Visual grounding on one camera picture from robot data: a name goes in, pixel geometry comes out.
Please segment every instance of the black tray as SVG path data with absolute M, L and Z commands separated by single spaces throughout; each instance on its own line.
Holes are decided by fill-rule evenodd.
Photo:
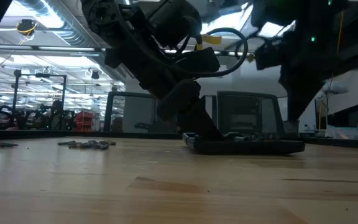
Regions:
M 202 141 L 194 133 L 184 133 L 183 140 L 200 154 L 268 154 L 287 155 L 305 150 L 301 141 Z

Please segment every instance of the table surface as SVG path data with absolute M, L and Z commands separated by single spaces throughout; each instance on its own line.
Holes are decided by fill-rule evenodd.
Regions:
M 182 141 L 0 148 L 0 223 L 358 223 L 358 149 L 203 156 Z

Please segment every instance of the wood grain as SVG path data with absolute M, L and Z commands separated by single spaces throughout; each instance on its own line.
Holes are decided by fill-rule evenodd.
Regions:
M 71 140 L 90 139 L 0 149 L 0 223 L 358 223 L 358 149 L 202 156 L 169 140 L 57 146 Z

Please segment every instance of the wooden table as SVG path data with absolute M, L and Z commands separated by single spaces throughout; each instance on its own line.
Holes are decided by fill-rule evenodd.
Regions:
M 358 223 L 358 149 L 202 156 L 182 141 L 114 139 L 108 151 L 9 141 L 0 223 Z

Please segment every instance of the workbench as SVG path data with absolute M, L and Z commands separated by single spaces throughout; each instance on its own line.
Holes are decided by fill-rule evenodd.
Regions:
M 91 139 L 117 146 L 57 146 Z M 358 149 L 204 156 L 179 140 L 6 142 L 19 147 L 0 148 L 0 223 L 358 223 Z

